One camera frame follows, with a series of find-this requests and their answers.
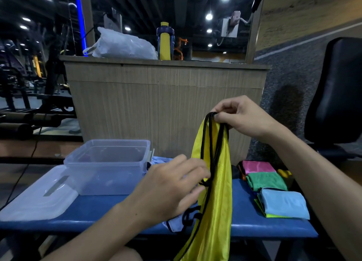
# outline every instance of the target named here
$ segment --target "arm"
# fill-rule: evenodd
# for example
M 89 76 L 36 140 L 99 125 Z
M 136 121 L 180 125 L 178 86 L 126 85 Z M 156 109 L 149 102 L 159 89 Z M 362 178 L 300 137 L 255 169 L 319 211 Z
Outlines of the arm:
M 109 260 L 142 230 L 183 213 L 205 189 L 195 186 L 209 177 L 203 160 L 187 160 L 185 155 L 152 166 L 123 202 L 43 260 Z
M 362 256 L 362 186 L 275 121 L 246 96 L 221 101 L 217 122 L 270 144 L 292 172 L 346 260 Z

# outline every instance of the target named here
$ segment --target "wooden counter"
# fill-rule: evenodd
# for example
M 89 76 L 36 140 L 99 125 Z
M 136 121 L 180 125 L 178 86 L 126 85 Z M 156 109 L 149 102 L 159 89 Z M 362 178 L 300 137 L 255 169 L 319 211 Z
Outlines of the wooden counter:
M 61 56 L 84 141 L 147 139 L 155 155 L 191 155 L 198 128 L 222 99 L 260 103 L 264 65 Z M 250 138 L 230 132 L 232 163 Z

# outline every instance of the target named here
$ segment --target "pink towel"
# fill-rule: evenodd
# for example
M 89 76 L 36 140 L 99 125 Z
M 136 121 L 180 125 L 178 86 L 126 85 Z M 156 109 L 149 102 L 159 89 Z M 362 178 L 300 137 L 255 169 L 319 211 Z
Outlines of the pink towel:
M 252 172 L 276 172 L 269 162 L 257 162 L 257 161 L 243 161 L 242 167 L 245 170 L 245 175 Z

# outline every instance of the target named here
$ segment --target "clear plastic container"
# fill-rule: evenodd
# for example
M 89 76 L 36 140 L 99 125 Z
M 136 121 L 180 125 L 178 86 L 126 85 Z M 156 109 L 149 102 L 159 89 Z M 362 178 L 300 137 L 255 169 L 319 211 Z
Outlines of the clear plastic container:
M 80 195 L 128 195 L 146 174 L 147 140 L 90 140 L 64 159 Z

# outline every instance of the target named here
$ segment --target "chair backrest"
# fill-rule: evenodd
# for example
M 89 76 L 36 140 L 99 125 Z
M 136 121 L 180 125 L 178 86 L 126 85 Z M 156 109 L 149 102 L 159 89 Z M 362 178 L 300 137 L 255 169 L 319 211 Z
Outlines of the chair backrest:
M 337 38 L 325 51 L 304 136 L 316 144 L 355 142 L 362 132 L 362 38 Z

